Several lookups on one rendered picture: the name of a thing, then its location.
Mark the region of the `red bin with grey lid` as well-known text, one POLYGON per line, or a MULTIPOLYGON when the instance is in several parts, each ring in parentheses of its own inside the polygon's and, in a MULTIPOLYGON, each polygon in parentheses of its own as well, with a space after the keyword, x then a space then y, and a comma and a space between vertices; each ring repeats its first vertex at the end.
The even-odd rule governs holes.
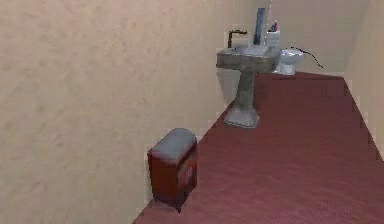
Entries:
POLYGON ((197 138, 185 128, 174 128, 147 153, 152 194, 181 213, 197 187, 197 138))

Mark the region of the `black sink faucet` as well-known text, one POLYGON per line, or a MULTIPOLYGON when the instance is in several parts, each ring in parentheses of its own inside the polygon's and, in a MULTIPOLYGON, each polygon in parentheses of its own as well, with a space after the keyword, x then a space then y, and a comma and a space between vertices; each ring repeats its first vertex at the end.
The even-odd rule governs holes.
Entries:
POLYGON ((240 35, 246 35, 248 32, 243 31, 243 30, 230 30, 228 33, 228 42, 227 42, 227 47, 232 48, 232 38, 234 34, 240 34, 240 35))

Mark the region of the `blue tall bottle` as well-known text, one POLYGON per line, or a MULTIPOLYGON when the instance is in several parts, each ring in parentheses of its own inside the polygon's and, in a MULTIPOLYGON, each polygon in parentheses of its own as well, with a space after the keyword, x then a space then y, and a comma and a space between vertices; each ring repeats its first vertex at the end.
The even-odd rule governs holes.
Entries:
POLYGON ((254 45, 260 45, 261 44, 264 14, 265 14, 265 8, 258 8, 256 25, 255 25, 255 32, 254 32, 254 38, 253 38, 253 44, 254 45))

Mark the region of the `white cup with toothbrushes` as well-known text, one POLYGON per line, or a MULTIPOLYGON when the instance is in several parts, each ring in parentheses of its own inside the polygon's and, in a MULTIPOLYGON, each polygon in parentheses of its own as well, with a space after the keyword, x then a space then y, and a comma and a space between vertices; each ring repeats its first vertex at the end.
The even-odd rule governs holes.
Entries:
POLYGON ((278 21, 275 20, 266 33, 265 43, 270 46, 278 46, 280 39, 280 30, 278 21))

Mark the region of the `white toilet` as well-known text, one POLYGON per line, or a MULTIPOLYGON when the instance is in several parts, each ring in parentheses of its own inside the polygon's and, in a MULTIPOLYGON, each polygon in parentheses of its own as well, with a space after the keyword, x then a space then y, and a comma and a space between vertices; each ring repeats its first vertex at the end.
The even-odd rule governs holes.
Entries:
POLYGON ((296 49, 283 49, 275 73, 294 75, 295 66, 302 60, 304 53, 296 49))

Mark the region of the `grey pedestal sink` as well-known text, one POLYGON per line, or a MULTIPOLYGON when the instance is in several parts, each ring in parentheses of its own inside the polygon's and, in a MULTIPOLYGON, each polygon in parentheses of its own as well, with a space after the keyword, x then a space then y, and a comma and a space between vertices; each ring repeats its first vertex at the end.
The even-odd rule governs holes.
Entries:
POLYGON ((254 102, 256 74, 272 73, 278 63, 282 49, 270 45, 252 45, 224 48, 217 53, 216 67, 240 72, 234 105, 226 114, 228 125, 253 129, 259 116, 254 102))

